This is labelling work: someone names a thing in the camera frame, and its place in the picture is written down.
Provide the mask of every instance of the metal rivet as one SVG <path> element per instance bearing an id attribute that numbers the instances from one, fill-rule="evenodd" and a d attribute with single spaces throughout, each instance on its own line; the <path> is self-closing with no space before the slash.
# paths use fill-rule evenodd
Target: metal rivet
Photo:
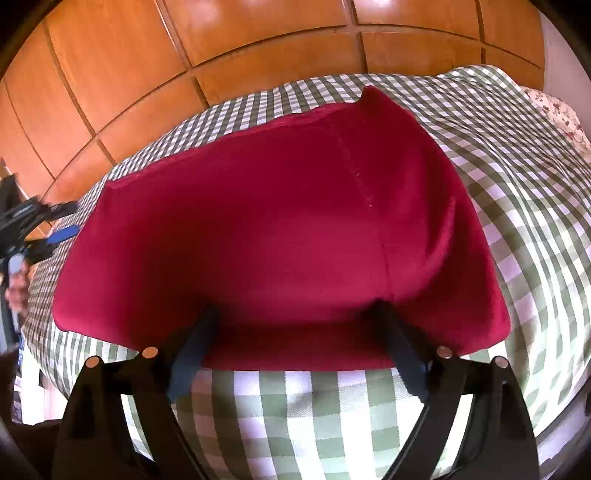
<path id="1" fill-rule="evenodd" d="M 144 358 L 154 358 L 156 355 L 158 355 L 158 349 L 155 346 L 144 348 L 144 351 L 142 352 Z"/>
<path id="2" fill-rule="evenodd" d="M 99 364 L 99 362 L 100 362 L 99 357 L 97 357 L 97 356 L 91 356 L 90 358 L 88 358 L 86 360 L 86 366 L 88 368 L 94 368 L 94 367 L 96 367 Z"/>
<path id="3" fill-rule="evenodd" d="M 437 354 L 441 358 L 451 358 L 453 357 L 453 352 L 446 346 L 438 346 L 437 347 Z"/>
<path id="4" fill-rule="evenodd" d="M 504 356 L 496 356 L 495 363 L 496 366 L 501 368 L 507 368 L 509 366 L 509 360 L 507 360 Z"/>

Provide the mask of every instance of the bed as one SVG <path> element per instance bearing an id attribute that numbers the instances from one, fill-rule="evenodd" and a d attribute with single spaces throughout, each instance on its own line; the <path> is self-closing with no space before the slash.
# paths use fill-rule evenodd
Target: bed
<path id="1" fill-rule="evenodd" d="M 411 111 L 456 167 L 496 262 L 511 315 L 507 339 L 469 355 L 506 356 L 534 433 L 542 432 L 584 381 L 591 356 L 591 166 L 502 70 L 470 66 L 436 77 L 342 74 L 286 83 L 215 105 L 118 164 L 59 227 L 84 224 L 105 182 L 170 154 L 288 113 L 354 102 L 374 85 Z M 53 323 L 51 301 L 73 241 L 39 265 L 23 328 L 43 373 L 68 395 L 85 359 L 137 353 Z M 459 448 L 465 395 L 436 473 Z M 385 473 L 421 410 L 396 369 L 353 372 L 201 370 L 174 406 L 211 478 L 371 479 Z M 136 448 L 149 455 L 132 401 L 124 398 Z"/>

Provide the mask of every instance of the black clamp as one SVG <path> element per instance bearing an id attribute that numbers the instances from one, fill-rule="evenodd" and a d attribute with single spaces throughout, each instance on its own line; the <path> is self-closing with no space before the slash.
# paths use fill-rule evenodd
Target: black clamp
<path id="1" fill-rule="evenodd" d="M 76 227 L 62 232 L 61 235 L 52 236 L 53 238 L 32 241 L 26 241 L 25 238 L 43 222 L 71 215 L 77 209 L 77 202 L 50 206 L 41 203 L 36 197 L 22 202 L 14 175 L 6 177 L 0 183 L 0 353 L 18 343 L 15 315 L 4 297 L 8 288 L 11 258 L 22 255 L 31 265 L 50 258 L 60 242 L 77 234 Z"/>

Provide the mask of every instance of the green checkered fabric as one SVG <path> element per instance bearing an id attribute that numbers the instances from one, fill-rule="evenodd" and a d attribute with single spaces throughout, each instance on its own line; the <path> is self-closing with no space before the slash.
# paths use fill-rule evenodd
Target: green checkered fabric
<path id="1" fill-rule="evenodd" d="M 454 69 L 437 77 L 359 74 L 319 77 L 229 100 L 188 120 L 116 166 L 60 226 L 83 224 L 107 180 L 170 154 L 331 102 L 354 102 L 375 85 L 411 111 L 456 166 L 497 265 L 512 320 L 508 338 L 470 358 L 506 356 L 536 433 L 574 394 L 591 355 L 588 272 L 591 167 L 502 71 Z M 24 326 L 43 372 L 65 395 L 84 360 L 135 352 L 59 331 L 51 301 L 72 241 L 42 263 Z M 437 473 L 453 462 L 469 411 L 463 398 Z M 124 409 L 136 447 L 148 454 L 133 402 Z M 201 370 L 174 406 L 212 479 L 379 478 L 394 460 L 421 404 L 396 369 L 355 372 Z"/>

